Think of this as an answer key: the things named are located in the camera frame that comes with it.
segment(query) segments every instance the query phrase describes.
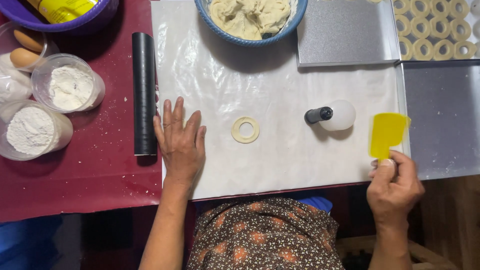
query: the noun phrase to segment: brown floral blouse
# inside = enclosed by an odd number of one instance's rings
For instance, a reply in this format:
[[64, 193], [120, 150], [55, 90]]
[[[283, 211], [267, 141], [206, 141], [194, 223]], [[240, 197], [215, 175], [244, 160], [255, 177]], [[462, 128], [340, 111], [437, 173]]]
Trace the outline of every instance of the brown floral blouse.
[[338, 224], [293, 199], [224, 203], [202, 214], [188, 270], [343, 270]]

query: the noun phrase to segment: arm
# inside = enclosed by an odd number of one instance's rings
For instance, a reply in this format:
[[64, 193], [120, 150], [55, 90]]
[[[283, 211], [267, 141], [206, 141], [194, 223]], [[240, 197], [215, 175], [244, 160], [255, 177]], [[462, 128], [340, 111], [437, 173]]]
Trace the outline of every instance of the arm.
[[373, 180], [367, 189], [367, 200], [377, 229], [370, 270], [412, 269], [407, 215], [425, 190], [418, 180], [415, 162], [396, 151], [390, 151], [390, 156], [391, 160], [383, 160], [369, 174]]
[[180, 270], [183, 257], [183, 227], [193, 180], [205, 161], [206, 127], [198, 127], [196, 111], [182, 127], [183, 98], [178, 98], [173, 114], [165, 100], [163, 130], [154, 117], [155, 133], [167, 168], [162, 197], [148, 236], [140, 270]]

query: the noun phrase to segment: fingernail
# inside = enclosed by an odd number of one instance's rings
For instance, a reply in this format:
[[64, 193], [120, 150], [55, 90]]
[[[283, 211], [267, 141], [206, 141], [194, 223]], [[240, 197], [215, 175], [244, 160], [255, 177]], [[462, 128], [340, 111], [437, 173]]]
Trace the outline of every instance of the fingernail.
[[391, 159], [384, 159], [380, 163], [380, 166], [393, 166], [393, 165], [395, 165], [395, 162]]

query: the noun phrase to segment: person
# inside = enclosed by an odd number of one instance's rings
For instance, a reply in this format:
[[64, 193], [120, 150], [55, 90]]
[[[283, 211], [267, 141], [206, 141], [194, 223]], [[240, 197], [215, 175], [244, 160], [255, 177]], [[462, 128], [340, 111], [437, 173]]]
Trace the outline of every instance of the person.
[[[155, 133], [167, 168], [158, 211], [140, 270], [180, 270], [184, 218], [193, 181], [205, 161], [205, 133], [200, 111], [182, 126], [183, 98], [172, 113], [164, 103], [163, 129], [154, 117]], [[396, 151], [373, 162], [367, 200], [377, 231], [369, 269], [410, 270], [407, 215], [424, 193], [415, 163]], [[291, 198], [232, 200], [200, 215], [186, 269], [344, 269], [335, 251], [338, 224], [324, 210]]]

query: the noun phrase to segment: white parchment paper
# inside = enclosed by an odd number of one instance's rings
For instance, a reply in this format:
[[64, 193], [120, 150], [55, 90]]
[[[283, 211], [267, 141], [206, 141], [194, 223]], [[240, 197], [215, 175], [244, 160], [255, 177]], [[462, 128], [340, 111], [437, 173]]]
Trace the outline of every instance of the white parchment paper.
[[[211, 31], [193, 1], [151, 3], [159, 98], [183, 96], [185, 119], [201, 110], [207, 126], [193, 199], [368, 180], [370, 117], [398, 112], [393, 65], [297, 69], [295, 34], [240, 47]], [[352, 128], [328, 132], [304, 122], [307, 110], [337, 99], [355, 107]], [[240, 116], [260, 125], [253, 143], [230, 134]]]

